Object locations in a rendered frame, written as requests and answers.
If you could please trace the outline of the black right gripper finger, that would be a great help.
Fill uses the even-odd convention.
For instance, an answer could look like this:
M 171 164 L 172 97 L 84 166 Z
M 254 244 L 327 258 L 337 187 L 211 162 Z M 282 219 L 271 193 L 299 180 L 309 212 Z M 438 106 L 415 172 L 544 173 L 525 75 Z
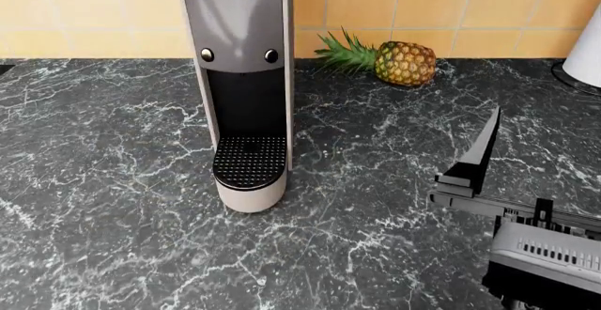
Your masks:
M 436 175 L 436 191 L 474 197 L 482 191 L 486 170 L 500 125 L 501 108 L 494 109 L 471 148 L 443 174 Z

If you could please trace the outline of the pineapple with green crown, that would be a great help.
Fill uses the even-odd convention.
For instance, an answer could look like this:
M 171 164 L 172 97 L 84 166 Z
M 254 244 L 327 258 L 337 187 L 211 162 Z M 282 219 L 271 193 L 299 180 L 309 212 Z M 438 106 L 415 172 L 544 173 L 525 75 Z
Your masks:
M 332 33 L 320 37 L 325 47 L 314 53 L 324 67 L 371 72 L 380 81 L 401 86 L 421 86 L 436 75 L 437 57 L 428 47 L 404 41 L 384 41 L 378 47 L 367 46 L 348 32 L 343 35 L 345 42 Z

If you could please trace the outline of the black round towel holder base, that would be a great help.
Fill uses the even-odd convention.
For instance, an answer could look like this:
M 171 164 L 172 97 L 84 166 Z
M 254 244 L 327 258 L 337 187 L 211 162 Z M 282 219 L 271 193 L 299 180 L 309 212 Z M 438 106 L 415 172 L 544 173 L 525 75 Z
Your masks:
M 594 97 L 601 98 L 601 87 L 585 84 L 571 75 L 562 68 L 564 61 L 557 61 L 551 67 L 551 73 L 558 81 L 562 84 L 569 86 L 571 89 L 575 89 L 577 92 L 591 95 Z

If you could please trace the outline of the grey capsule coffee machine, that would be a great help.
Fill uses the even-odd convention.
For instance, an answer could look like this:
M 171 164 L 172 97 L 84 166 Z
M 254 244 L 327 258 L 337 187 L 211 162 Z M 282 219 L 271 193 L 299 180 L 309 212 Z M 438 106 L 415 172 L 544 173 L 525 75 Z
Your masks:
M 285 194 L 294 131 L 293 0 L 180 0 L 219 197 L 257 213 Z

